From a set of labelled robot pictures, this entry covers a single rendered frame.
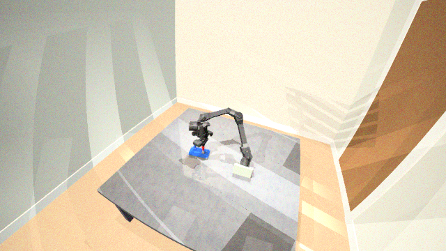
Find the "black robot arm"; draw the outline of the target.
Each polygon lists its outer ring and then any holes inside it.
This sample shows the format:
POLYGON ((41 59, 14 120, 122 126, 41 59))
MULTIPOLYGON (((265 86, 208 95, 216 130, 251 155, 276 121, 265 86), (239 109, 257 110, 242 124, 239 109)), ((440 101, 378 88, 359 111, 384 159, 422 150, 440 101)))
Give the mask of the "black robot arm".
POLYGON ((208 126, 210 126, 209 122, 205 122, 213 117, 221 116, 224 114, 229 114, 232 116, 238 126, 238 131, 240 134, 240 140, 241 140, 241 147, 240 152, 243 154, 243 158, 240 161, 241 166, 249 167, 251 159, 253 158, 251 154, 251 150, 249 148, 249 145, 247 143, 247 138, 245 135, 245 129, 243 126, 243 113, 237 112, 234 109, 231 109, 230 107, 227 107, 226 109, 221 109, 215 112, 206 112, 201 113, 199 115, 199 119, 197 121, 190 121, 189 125, 189 131, 192 131, 192 136, 197 136, 199 138, 199 131, 200 132, 207 132, 208 126), (202 123, 203 122, 203 123, 202 123), (198 129, 199 127, 199 129, 198 129))

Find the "blue circuit board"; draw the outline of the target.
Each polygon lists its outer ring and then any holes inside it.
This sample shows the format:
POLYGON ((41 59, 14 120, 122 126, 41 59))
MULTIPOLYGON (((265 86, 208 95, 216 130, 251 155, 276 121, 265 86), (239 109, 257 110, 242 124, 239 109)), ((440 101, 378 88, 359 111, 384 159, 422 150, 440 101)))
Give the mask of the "blue circuit board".
POLYGON ((207 159, 209 153, 210 153, 210 150, 206 150, 206 149, 204 149, 204 147, 202 147, 202 149, 199 149, 196 146, 194 146, 194 147, 192 146, 188 155, 194 155, 194 156, 198 156, 198 157, 207 159))

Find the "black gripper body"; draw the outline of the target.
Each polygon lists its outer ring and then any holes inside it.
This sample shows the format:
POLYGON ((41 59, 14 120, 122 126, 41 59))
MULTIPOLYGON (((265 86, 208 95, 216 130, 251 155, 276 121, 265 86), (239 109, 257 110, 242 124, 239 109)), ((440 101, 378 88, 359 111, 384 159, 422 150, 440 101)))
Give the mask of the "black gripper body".
POLYGON ((193 145, 195 145, 195 146, 197 146, 198 148, 202 145, 202 143, 204 143, 204 141, 205 141, 205 139, 207 139, 207 137, 210 135, 210 136, 212 136, 213 135, 213 132, 212 131, 209 131, 209 130, 207 130, 207 132, 198 132, 199 133, 199 139, 197 140, 195 140, 194 142, 193 142, 193 145))

